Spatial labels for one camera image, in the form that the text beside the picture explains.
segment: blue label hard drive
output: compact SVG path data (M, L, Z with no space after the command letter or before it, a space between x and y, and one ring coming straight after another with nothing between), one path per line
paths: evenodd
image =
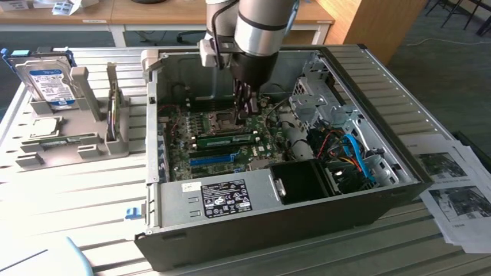
M25 84L33 100L46 101L52 110L79 108L76 99L83 91L73 83L69 71L75 66L69 51L29 52L2 50L2 59Z

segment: gray carpet floor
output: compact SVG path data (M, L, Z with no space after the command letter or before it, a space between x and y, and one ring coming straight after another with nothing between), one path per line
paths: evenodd
M425 38L491 43L491 31L479 37L481 22L453 15L440 28L448 11L421 11L388 69L449 131L461 131L491 156L491 44L459 45Z
M463 30L467 16L453 15L443 29L448 11L436 7L428 17L425 10L405 36L388 68L451 131L460 130L491 155L491 44L459 45L427 41L425 38L476 43L491 42L491 32L475 35L481 22L472 20ZM153 42L141 43L135 32L127 32L128 46L179 45L176 32L153 32ZM203 35L187 36L195 44ZM54 47L113 47L105 32L0 32L0 48L30 49ZM18 79L0 62L0 116L18 87Z

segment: circuit board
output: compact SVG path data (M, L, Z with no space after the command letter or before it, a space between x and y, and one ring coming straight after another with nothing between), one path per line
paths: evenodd
M164 120L171 130L167 135L171 181L257 170L284 161L284 150L279 147L285 141L281 130L269 127L272 138L264 125L272 108L267 104L261 114L237 126L228 118L229 109L192 112L173 108Z

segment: green ram module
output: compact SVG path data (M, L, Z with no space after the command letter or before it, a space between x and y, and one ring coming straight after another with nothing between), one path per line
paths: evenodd
M236 135L213 135L196 139L197 149L248 145L260 141L257 131Z

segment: power supply label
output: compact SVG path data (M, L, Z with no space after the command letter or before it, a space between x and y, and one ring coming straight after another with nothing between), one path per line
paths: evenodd
M252 210L244 179L203 185L201 195L209 219Z

